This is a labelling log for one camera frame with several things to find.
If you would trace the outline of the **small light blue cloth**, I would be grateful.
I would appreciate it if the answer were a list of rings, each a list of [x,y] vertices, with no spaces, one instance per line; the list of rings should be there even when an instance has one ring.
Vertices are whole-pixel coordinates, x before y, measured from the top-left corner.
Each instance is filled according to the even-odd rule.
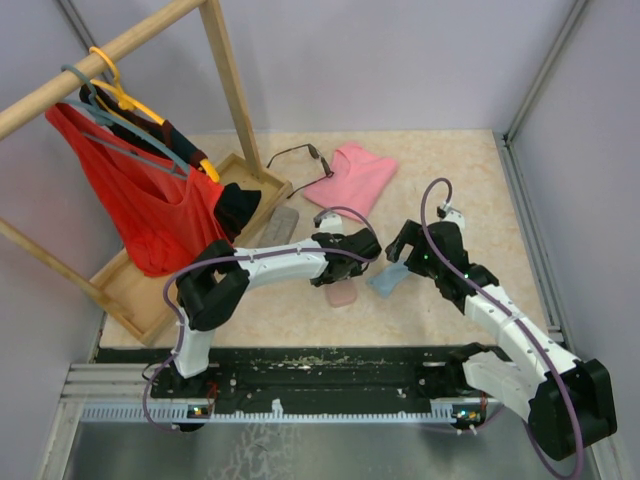
[[[366,284],[381,298],[388,298],[399,283],[405,280],[410,271],[403,263],[393,263],[380,273],[370,277]]]

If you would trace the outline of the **pink glasses case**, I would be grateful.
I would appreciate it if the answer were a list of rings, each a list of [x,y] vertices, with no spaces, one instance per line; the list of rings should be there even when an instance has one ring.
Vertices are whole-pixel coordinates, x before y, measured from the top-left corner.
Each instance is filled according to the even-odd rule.
[[[356,285],[351,279],[326,285],[324,292],[327,303],[332,308],[353,304],[358,296]]]

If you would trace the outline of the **grey glasses case green lining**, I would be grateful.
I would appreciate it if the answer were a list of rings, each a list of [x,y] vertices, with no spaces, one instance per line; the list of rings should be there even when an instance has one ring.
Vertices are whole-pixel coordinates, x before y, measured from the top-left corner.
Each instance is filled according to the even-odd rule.
[[[287,206],[277,207],[262,232],[257,247],[268,248],[289,244],[299,218],[298,210]]]

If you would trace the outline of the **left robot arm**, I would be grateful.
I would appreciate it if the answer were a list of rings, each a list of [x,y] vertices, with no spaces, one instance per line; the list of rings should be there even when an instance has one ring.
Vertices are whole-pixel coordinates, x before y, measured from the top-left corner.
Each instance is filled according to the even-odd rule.
[[[289,245],[258,249],[212,243],[173,280],[180,314],[174,387],[189,397],[206,389],[214,332],[231,319],[245,293],[296,279],[314,287],[334,284],[362,275],[380,253],[376,235],[367,228],[350,235],[319,232]]]

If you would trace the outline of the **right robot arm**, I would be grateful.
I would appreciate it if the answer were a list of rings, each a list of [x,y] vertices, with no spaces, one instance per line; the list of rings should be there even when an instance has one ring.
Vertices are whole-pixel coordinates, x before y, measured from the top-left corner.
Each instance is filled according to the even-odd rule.
[[[475,390],[498,399],[527,425],[553,460],[574,454],[617,431],[611,377],[596,359],[582,361],[554,342],[511,301],[498,278],[472,263],[460,227],[408,220],[385,249],[397,262],[405,246],[408,270],[433,280],[442,297],[482,326],[506,354],[472,343],[452,354],[448,387],[461,396]]]

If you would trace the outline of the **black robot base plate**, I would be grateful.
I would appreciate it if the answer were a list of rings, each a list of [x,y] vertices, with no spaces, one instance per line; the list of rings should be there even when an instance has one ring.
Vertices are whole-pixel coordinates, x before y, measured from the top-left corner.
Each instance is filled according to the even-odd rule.
[[[139,364],[147,408],[183,431],[206,422],[399,422],[473,431],[501,409],[449,373],[450,347],[213,348],[182,379],[166,349],[106,348],[99,364]]]

